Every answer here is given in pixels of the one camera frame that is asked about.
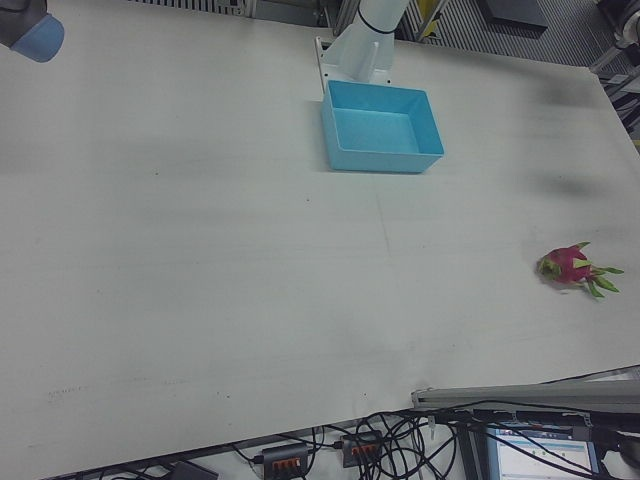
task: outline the pink dragon fruit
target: pink dragon fruit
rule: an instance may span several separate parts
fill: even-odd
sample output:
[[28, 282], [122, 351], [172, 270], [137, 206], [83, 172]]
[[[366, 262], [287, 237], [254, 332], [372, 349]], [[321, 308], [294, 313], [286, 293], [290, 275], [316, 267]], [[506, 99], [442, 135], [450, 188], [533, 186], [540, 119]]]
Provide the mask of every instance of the pink dragon fruit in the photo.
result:
[[545, 278], [566, 285], [586, 285], [594, 297], [604, 295], [598, 291], [596, 285], [605, 290], [619, 293], [613, 283], [604, 278], [605, 273], [620, 274], [622, 270], [613, 267], [596, 267], [580, 250], [589, 245], [582, 242], [571, 247], [557, 248], [547, 253], [538, 262], [538, 272]]

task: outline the light blue tray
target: light blue tray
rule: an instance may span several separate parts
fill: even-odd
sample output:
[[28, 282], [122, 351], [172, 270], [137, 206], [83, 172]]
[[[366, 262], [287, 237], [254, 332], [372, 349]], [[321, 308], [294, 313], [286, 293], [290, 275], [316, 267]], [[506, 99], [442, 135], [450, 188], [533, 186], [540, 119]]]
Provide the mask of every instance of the light blue tray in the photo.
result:
[[444, 155], [422, 90], [330, 80], [322, 119], [336, 170], [420, 173]]

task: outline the yellow object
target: yellow object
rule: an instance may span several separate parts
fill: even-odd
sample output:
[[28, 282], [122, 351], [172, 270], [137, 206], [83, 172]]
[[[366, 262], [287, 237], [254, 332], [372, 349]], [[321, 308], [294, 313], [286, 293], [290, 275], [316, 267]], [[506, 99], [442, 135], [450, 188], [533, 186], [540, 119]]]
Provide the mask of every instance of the yellow object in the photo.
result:
[[[418, 0], [418, 9], [420, 10], [420, 14], [422, 18], [428, 18], [431, 16], [433, 9], [438, 5], [438, 0]], [[429, 24], [427, 29], [424, 32], [424, 37], [429, 36], [438, 26], [438, 21], [434, 20]]]

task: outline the white tabletop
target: white tabletop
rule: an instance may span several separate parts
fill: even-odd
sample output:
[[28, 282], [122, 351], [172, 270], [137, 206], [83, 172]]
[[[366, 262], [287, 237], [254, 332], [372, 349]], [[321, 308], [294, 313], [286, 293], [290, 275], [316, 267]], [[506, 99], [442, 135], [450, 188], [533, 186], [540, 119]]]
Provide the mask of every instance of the white tabletop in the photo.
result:
[[[399, 43], [446, 155], [336, 173], [321, 31], [51, 9], [51, 63], [0, 51], [3, 477], [640, 363], [640, 159], [586, 69]], [[620, 295], [535, 276], [585, 240]]]

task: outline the monitor screen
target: monitor screen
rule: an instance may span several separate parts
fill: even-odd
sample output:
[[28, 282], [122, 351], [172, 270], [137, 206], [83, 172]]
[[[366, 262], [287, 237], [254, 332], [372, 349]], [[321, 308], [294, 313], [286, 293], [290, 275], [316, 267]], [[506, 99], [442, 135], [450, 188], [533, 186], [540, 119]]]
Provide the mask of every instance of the monitor screen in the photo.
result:
[[[598, 462], [593, 444], [590, 442], [573, 440], [569, 433], [560, 430], [557, 432], [519, 431], [553, 453], [594, 472], [598, 471]], [[571, 470], [580, 470], [578, 467], [550, 455], [513, 430], [490, 429], [488, 432], [543, 460], [557, 463]], [[545, 465], [496, 440], [489, 439], [488, 442], [489, 475], [491, 480], [573, 480], [581, 478]]]

